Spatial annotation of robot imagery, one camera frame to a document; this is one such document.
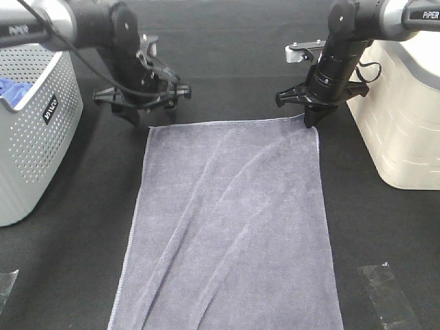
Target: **black cable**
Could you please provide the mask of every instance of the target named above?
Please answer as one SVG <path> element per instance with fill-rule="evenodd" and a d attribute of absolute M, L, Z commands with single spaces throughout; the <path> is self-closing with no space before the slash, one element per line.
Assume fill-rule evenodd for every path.
<path fill-rule="evenodd" d="M 359 69 L 359 67 L 356 67 L 356 68 L 355 68 L 357 77 L 358 77 L 359 80 L 362 81 L 363 83 L 366 83 L 366 84 L 372 83 L 373 81 L 376 81 L 377 79 L 379 79 L 380 75 L 382 74 L 382 65 L 381 65 L 379 62 L 370 62 L 370 63 L 366 63 L 366 64 L 359 62 L 359 66 L 360 66 L 360 67 L 369 67 L 369 66 L 371 66 L 371 65 L 378 65 L 378 66 L 379 66 L 379 71 L 378 71 L 378 73 L 377 73 L 377 76 L 376 76 L 374 79 L 372 79 L 372 80 L 367 80 L 367 79 L 365 79 L 365 78 L 362 76 L 362 74 L 360 73 L 360 69 Z"/>
<path fill-rule="evenodd" d="M 141 91 L 135 91 L 134 89 L 129 89 L 125 86 L 122 86 L 118 82 L 116 82 L 114 79 L 111 79 L 109 77 L 106 77 L 104 74 L 101 74 L 97 69 L 95 69 L 88 60 L 86 60 L 83 55 L 78 51 L 78 49 L 69 41 L 67 40 L 62 34 L 60 34 L 58 31 L 54 29 L 52 24 L 47 22 L 41 15 L 35 11 L 34 8 L 32 8 L 30 5 L 28 5 L 24 0 L 17 0 L 32 16 L 36 18 L 36 20 L 43 25 L 45 29 L 47 29 L 49 32 L 53 33 L 58 39 L 60 39 L 68 48 L 71 50 L 76 57 L 78 57 L 81 62 L 85 64 L 86 67 L 89 68 L 90 71 L 92 71 L 95 75 L 100 77 L 101 79 L 104 79 L 108 83 L 111 83 L 112 85 L 115 85 L 117 88 L 119 88 L 121 91 L 125 91 L 128 94 L 146 97 L 146 98 L 157 98 L 159 96 L 166 96 L 167 93 L 145 93 Z"/>

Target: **clear plastic sheet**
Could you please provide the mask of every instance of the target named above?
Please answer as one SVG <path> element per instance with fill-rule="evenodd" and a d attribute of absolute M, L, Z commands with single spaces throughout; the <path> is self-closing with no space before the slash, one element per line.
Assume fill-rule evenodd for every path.
<path fill-rule="evenodd" d="M 18 270 L 8 274 L 0 273 L 0 315 L 6 305 L 6 301 L 9 298 L 18 274 Z"/>
<path fill-rule="evenodd" d="M 361 267 L 359 274 L 385 330 L 421 330 L 388 263 Z"/>

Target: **perforated basket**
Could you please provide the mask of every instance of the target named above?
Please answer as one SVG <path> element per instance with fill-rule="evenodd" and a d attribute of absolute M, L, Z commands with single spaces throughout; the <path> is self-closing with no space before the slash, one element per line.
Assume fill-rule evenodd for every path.
<path fill-rule="evenodd" d="M 7 226 L 26 217 L 47 188 L 83 102 L 67 52 L 38 45 L 0 49 L 0 76 L 34 83 L 14 108 L 0 98 L 0 226 Z"/>

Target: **white plastic bin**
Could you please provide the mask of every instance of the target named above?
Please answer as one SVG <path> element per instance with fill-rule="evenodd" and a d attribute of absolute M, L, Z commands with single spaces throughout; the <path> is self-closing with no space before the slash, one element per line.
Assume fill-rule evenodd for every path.
<path fill-rule="evenodd" d="M 367 97 L 347 102 L 377 171 L 396 188 L 440 189 L 439 42 L 437 32 L 375 41 L 361 61 L 381 63 L 382 75 Z M 372 78 L 377 66 L 361 72 Z"/>
<path fill-rule="evenodd" d="M 34 86 L 12 108 L 0 98 L 0 226 L 35 207 L 70 145 L 83 110 L 67 52 L 0 49 L 0 76 Z"/>

